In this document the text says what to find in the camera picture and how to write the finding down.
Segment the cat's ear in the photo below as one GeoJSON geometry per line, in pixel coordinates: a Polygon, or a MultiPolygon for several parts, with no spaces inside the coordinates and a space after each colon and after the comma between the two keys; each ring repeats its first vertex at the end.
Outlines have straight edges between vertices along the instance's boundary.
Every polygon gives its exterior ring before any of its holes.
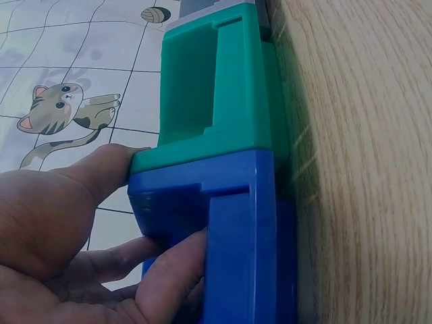
{"type": "Polygon", "coordinates": [[[36,97],[39,97],[46,89],[48,89],[46,86],[35,86],[33,89],[33,100],[35,100],[36,97]]]}

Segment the tiled floor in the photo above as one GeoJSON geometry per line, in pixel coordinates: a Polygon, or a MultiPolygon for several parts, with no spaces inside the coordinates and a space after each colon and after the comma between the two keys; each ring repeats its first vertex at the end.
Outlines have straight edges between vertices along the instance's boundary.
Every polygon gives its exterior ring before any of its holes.
{"type": "MultiPolygon", "coordinates": [[[[163,31],[179,8],[175,0],[0,0],[0,172],[18,169],[38,145],[91,133],[74,122],[52,135],[18,130],[37,85],[78,84],[84,98],[119,94],[120,106],[93,142],[51,153],[36,169],[65,167],[108,142],[156,146],[163,31]],[[144,21],[141,12],[153,6],[170,10],[170,19],[144,21]]],[[[124,187],[99,206],[83,249],[105,249],[139,235],[124,187]]],[[[106,286],[117,289],[139,279],[137,268],[106,286]]]]}

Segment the plastic toy block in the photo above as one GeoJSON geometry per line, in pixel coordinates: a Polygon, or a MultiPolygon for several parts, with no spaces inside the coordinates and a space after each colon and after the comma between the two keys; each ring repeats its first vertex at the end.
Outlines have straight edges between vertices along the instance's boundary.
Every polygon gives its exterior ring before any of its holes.
{"type": "Polygon", "coordinates": [[[132,173],[249,149],[288,158],[288,130],[274,47],[261,41],[257,11],[243,3],[178,26],[162,47],[157,148],[132,173]]]}
{"type": "Polygon", "coordinates": [[[167,30],[171,30],[182,24],[212,14],[213,12],[238,5],[240,3],[252,3],[256,5],[261,38],[267,40],[271,34],[270,20],[267,15],[265,0],[182,0],[180,3],[180,18],[172,22],[167,30]]]}
{"type": "Polygon", "coordinates": [[[208,226],[204,324],[293,323],[294,218],[281,203],[276,220],[271,151],[132,174],[128,194],[146,236],[174,245],[208,226]]]}

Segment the cat's tail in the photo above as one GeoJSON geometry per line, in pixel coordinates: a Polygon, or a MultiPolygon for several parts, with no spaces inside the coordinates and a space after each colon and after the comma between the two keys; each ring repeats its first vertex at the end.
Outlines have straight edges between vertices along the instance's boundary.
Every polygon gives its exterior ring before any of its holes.
{"type": "Polygon", "coordinates": [[[99,135],[101,130],[94,130],[89,135],[76,140],[60,140],[39,145],[32,149],[21,162],[20,169],[40,170],[43,160],[54,151],[86,145],[99,135]]]}

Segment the floor tile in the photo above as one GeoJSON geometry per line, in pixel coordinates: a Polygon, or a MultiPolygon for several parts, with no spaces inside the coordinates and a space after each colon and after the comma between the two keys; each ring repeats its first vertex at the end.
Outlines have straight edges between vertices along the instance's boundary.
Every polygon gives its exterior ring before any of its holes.
{"type": "MultiPolygon", "coordinates": [[[[106,250],[139,237],[141,233],[135,216],[98,209],[90,238],[90,250],[106,250]]],[[[138,266],[123,280],[106,283],[104,286],[115,290],[137,284],[140,278],[141,266],[138,266]]]]}
{"type": "Polygon", "coordinates": [[[36,142],[36,134],[27,134],[17,129],[18,120],[0,117],[0,172],[19,169],[22,159],[36,142]]]}
{"type": "Polygon", "coordinates": [[[103,0],[61,0],[49,12],[47,26],[89,22],[103,0]]]}
{"type": "Polygon", "coordinates": [[[6,93],[7,87],[11,84],[18,71],[18,67],[0,67],[0,102],[6,93]]]}
{"type": "Polygon", "coordinates": [[[43,67],[19,69],[6,87],[7,92],[0,97],[0,115],[16,117],[26,115],[33,102],[33,88],[39,84],[53,86],[61,83],[66,72],[66,69],[43,67]]]}
{"type": "MultiPolygon", "coordinates": [[[[111,143],[118,143],[128,147],[156,147],[157,139],[157,134],[114,129],[111,143]]],[[[131,213],[132,208],[128,198],[128,187],[124,186],[117,189],[107,200],[102,202],[100,207],[131,213]]]]}
{"type": "Polygon", "coordinates": [[[16,10],[16,7],[21,5],[23,1],[2,3],[6,1],[0,1],[0,33],[7,32],[7,27],[9,26],[9,21],[11,15],[16,10]]]}
{"type": "Polygon", "coordinates": [[[56,5],[61,5],[59,0],[23,1],[16,7],[11,17],[10,30],[43,27],[50,11],[56,5]]]}
{"type": "Polygon", "coordinates": [[[125,22],[92,22],[73,67],[131,70],[143,31],[125,22]]]}
{"type": "Polygon", "coordinates": [[[115,127],[159,132],[160,73],[134,72],[115,127]]]}
{"type": "Polygon", "coordinates": [[[93,22],[121,20],[145,26],[146,22],[141,18],[141,12],[154,4],[155,0],[128,0],[128,5],[124,5],[124,0],[105,0],[94,15],[93,22]]]}
{"type": "Polygon", "coordinates": [[[70,67],[88,32],[88,24],[46,27],[24,66],[70,67]]]}
{"type": "MultiPolygon", "coordinates": [[[[72,122],[67,128],[54,135],[40,135],[37,145],[55,142],[58,140],[75,140],[89,135],[91,132],[91,130],[82,128],[78,124],[72,122]]],[[[110,135],[111,130],[109,128],[104,128],[101,130],[101,133],[97,136],[97,138],[87,145],[55,151],[45,158],[40,170],[48,171],[58,167],[68,167],[75,162],[78,162],[83,157],[89,155],[99,146],[107,144],[109,142],[110,135]]]]}
{"type": "Polygon", "coordinates": [[[136,58],[134,70],[161,71],[163,32],[147,27],[136,58]]]}
{"type": "Polygon", "coordinates": [[[0,49],[0,66],[22,67],[34,52],[43,28],[10,32],[0,49]]]}

